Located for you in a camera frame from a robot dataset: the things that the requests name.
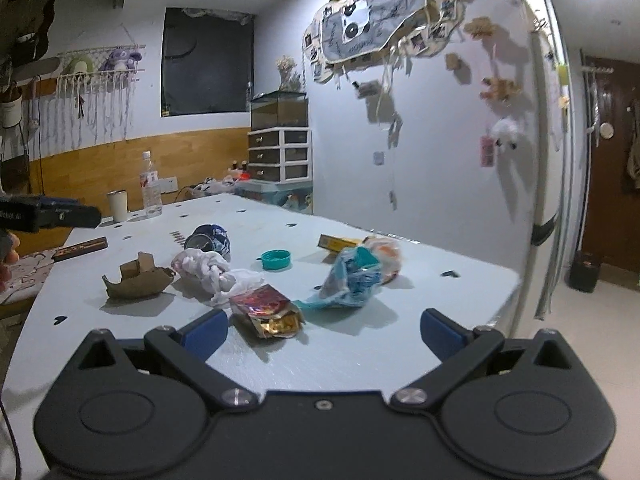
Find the plastic water bottle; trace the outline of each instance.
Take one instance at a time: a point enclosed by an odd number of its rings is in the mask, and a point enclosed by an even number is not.
[[[142,188],[142,202],[145,206],[147,218],[162,214],[162,197],[160,196],[160,181],[158,170],[151,161],[151,152],[142,154],[142,171],[140,172],[140,187]]]

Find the metal screw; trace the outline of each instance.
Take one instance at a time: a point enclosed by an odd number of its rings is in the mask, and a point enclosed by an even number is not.
[[[396,400],[402,404],[423,404],[427,400],[427,392],[420,388],[403,388],[396,392]]]
[[[318,400],[316,402],[316,408],[324,412],[332,409],[333,406],[334,404],[330,400]]]
[[[254,400],[254,396],[247,390],[233,388],[222,393],[222,400],[229,406],[246,406]]]

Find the glass aquarium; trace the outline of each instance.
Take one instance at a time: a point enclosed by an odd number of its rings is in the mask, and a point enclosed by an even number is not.
[[[308,100],[304,92],[277,91],[251,101],[251,130],[278,126],[309,126]]]

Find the brown door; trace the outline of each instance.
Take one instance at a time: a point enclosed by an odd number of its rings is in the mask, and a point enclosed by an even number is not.
[[[628,176],[626,164],[634,136],[634,115],[640,100],[640,65],[588,58],[587,64],[610,67],[613,74],[597,75],[602,123],[611,123],[613,138],[592,138],[591,186],[582,250],[603,263],[640,272],[640,189]]]

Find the cardboard piece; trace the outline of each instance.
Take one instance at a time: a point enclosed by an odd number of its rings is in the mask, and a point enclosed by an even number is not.
[[[137,260],[120,266],[120,275],[120,283],[111,283],[107,276],[102,277],[107,286],[107,295],[112,300],[137,300],[160,294],[174,280],[175,272],[156,267],[151,254],[138,253]]]

